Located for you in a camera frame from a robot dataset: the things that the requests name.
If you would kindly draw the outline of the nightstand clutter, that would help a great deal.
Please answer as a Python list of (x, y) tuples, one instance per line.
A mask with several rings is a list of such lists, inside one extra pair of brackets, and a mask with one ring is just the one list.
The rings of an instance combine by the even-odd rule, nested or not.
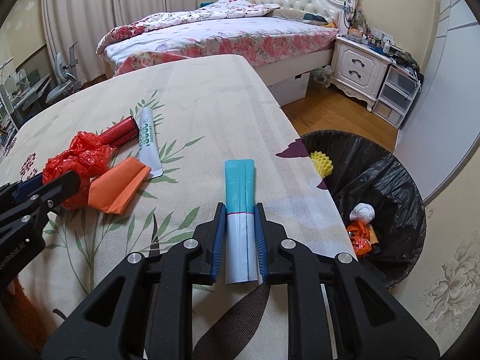
[(393, 37), (386, 33), (373, 30), (361, 21), (362, 13), (358, 8), (358, 0), (343, 1), (343, 20), (347, 33), (353, 41), (359, 41), (379, 54), (391, 58), (396, 64), (408, 69), (414, 74), (420, 72), (420, 67), (410, 53), (397, 47)]

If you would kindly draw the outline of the orange wrapper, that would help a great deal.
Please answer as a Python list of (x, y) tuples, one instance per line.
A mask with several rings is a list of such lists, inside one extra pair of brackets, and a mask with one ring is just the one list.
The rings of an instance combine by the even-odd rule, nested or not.
[(379, 240), (371, 224), (355, 220), (346, 228), (346, 232), (358, 258), (380, 252)]

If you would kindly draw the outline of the white sliding wardrobe door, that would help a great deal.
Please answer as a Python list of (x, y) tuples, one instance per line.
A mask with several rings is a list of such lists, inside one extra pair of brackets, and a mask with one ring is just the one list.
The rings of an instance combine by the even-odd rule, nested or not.
[(465, 0), (439, 0), (425, 80), (394, 155), (430, 204), (479, 147), (479, 22)]

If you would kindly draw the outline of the yellow foam net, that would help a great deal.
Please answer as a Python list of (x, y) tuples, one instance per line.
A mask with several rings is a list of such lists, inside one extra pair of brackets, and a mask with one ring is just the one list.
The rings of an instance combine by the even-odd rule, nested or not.
[(332, 174), (334, 166), (326, 154), (320, 151), (314, 151), (310, 153), (310, 159), (322, 179)]

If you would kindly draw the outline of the beige curtain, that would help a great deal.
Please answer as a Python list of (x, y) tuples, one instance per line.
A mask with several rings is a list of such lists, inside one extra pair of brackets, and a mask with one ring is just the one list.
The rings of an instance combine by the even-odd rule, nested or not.
[(81, 82), (104, 74), (96, 54), (102, 37), (114, 27), (160, 11), (190, 11), (197, 0), (41, 0), (43, 29), (51, 61), (75, 47)]

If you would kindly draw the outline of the orange folded paper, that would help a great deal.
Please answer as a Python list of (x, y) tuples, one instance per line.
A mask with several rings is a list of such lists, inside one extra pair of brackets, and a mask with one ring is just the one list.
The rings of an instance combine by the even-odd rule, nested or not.
[(106, 214), (122, 215), (150, 171), (136, 158), (126, 158), (91, 184), (88, 206)]

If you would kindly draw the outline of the teal white packet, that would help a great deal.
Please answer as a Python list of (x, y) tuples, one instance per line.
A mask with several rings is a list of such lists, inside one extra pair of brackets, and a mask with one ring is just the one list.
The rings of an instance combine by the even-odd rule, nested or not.
[(225, 205), (225, 283), (258, 281), (255, 235), (256, 172), (253, 159), (224, 163)]

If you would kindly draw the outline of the black bin with bag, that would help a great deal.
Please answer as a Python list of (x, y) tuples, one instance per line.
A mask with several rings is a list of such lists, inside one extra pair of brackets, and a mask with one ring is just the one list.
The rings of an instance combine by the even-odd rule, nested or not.
[(394, 288), (411, 272), (425, 242), (425, 207), (413, 178), (390, 151), (363, 136), (319, 130), (301, 139), (308, 152), (320, 151), (332, 161), (326, 188), (346, 225), (355, 206), (373, 207), (379, 246), (360, 263), (386, 289)]

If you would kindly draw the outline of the white nightstand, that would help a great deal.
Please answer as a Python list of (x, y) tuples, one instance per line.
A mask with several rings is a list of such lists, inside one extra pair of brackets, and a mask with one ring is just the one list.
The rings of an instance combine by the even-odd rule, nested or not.
[(337, 37), (325, 87), (334, 85), (350, 97), (366, 103), (371, 112), (391, 59), (346, 37)]

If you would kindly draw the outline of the floral quilt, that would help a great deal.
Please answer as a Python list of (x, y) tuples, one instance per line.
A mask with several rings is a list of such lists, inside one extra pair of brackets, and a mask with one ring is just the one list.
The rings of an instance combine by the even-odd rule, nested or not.
[(261, 17), (280, 8), (281, 6), (275, 3), (254, 4), (247, 0), (218, 0), (196, 10), (157, 12), (131, 24), (111, 29), (97, 44), (96, 54), (101, 55), (108, 46), (143, 33), (209, 20)]

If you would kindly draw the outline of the white under-bed box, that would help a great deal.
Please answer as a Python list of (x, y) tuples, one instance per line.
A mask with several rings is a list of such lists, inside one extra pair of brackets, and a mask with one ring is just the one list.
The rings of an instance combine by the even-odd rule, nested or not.
[(283, 107), (306, 96), (309, 78), (310, 72), (304, 72), (270, 85), (268, 90), (274, 96), (279, 106)]

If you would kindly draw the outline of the grey office chair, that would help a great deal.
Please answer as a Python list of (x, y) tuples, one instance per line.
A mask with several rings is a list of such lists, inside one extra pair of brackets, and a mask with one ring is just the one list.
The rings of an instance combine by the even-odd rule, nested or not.
[(64, 63), (63, 55), (58, 53), (55, 56), (55, 76), (58, 79), (58, 85), (49, 92), (46, 97), (46, 105), (51, 106), (65, 99), (80, 90), (81, 83), (78, 80), (75, 45), (69, 47), (69, 61)]

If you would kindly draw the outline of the red cylinder tube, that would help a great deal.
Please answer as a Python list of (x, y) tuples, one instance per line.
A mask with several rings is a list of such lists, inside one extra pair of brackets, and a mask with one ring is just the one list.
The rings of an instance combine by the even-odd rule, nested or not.
[(137, 122), (133, 116), (129, 116), (114, 124), (112, 127), (109, 127), (99, 135), (98, 139), (102, 145), (118, 149), (136, 138), (138, 134), (139, 127), (137, 126)]

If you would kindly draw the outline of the clear plastic drawer unit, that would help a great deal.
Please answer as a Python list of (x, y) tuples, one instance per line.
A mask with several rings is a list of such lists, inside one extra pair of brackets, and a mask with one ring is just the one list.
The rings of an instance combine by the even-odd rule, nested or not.
[(373, 113), (394, 128), (400, 128), (421, 87), (422, 83), (412, 69), (392, 63), (379, 89)]

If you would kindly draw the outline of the red plastic bag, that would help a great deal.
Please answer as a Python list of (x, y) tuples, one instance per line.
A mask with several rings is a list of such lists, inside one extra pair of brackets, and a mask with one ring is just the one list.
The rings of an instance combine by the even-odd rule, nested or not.
[(99, 135), (80, 131), (66, 150), (48, 159), (42, 171), (42, 183), (46, 185), (69, 171), (77, 173), (80, 177), (79, 191), (67, 199), (62, 207), (74, 211), (87, 206), (90, 180), (107, 172), (114, 151), (114, 148), (103, 143)]

